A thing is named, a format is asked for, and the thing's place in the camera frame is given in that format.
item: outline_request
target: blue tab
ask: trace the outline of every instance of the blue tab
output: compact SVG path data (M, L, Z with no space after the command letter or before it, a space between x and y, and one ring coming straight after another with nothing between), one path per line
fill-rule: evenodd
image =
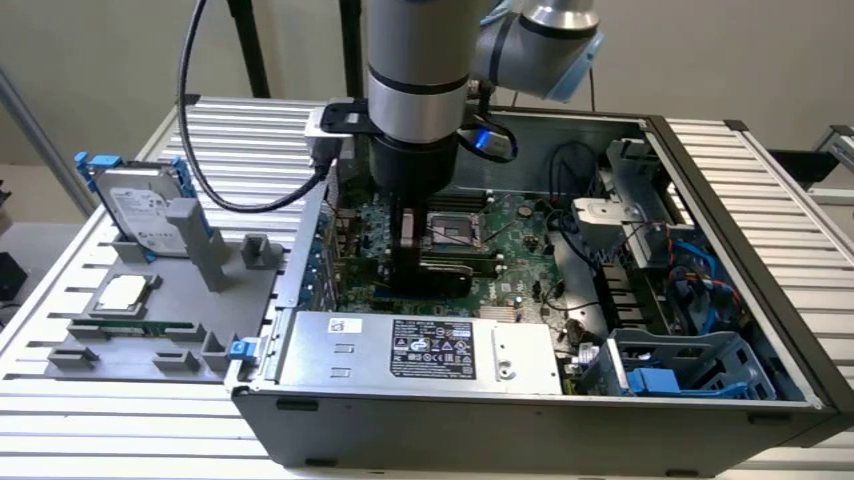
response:
M119 164L122 164L119 155L95 155L90 160L90 167L93 168L115 168Z
M83 181L86 182L86 188L90 189L90 192L95 193L98 192L98 185L95 184L95 179L90 173L90 167L86 162L87 158L90 158L90 152L78 152L75 155L75 167L78 169L78 173L83 177Z
M680 395L680 382L673 370L636 368L629 372L629 386L636 395Z
M231 360L253 360L255 359L255 342L235 340L229 348L229 358Z
M182 190L182 196L185 198L197 198L197 189L193 186L193 176L190 175L190 169L187 168L187 162L182 157L173 159L173 168L178 175L178 185Z

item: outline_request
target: white sticker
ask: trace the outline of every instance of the white sticker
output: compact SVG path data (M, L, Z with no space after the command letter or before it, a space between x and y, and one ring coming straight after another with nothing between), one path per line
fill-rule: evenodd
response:
M114 188L110 195L117 201L119 215L131 228L130 234L153 252L167 255L187 253L178 227L166 220L169 204L151 190Z
M330 318L330 333L362 333L362 319Z

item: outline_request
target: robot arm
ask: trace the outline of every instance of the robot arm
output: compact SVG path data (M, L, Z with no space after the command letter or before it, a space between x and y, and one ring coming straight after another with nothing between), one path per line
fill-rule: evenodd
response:
M502 143L490 142L490 136L503 143L513 138L506 129L505 135L481 127L461 131L470 78L566 101L602 42L593 0L530 0L521 15L487 17L482 27L495 4L367 2L369 116L375 127L370 165L390 198L390 284L421 285L423 292L431 290L427 285L471 279L459 269L421 262L427 199L451 182L461 141L471 150L473 144ZM486 141L473 142L475 138Z
M568 102L604 35L593 0L529 0L481 32L473 77L536 97Z

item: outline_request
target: warning label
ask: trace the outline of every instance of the warning label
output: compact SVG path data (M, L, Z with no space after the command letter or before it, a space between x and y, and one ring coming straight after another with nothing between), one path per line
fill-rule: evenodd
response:
M390 368L395 377L474 380L471 323L395 320Z

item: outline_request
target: white wall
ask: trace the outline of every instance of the white wall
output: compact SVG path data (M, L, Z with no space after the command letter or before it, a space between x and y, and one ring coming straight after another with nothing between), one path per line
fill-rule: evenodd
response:
M740 119L774 148L810 148L828 125L854 122L850 0L600 0L597 10L601 111ZM573 105L590 108L586 91Z
M62 154L133 157L175 101L193 0L2 0L0 62ZM190 91L249 96L226 2L214 0L194 51ZM2 163L38 164L0 115Z
M191 4L0 1L0 62L64 154L133 155L143 145L173 104ZM597 8L601 110L738 118L768 145L792 148L810 147L826 125L854 123L850 0L600 0ZM274 95L343 95L338 1L257 0L255 9ZM210 2L193 65L191 90L250 95L225 0ZM582 90L570 106L589 105ZM14 133L0 115L12 144L0 162L34 162Z

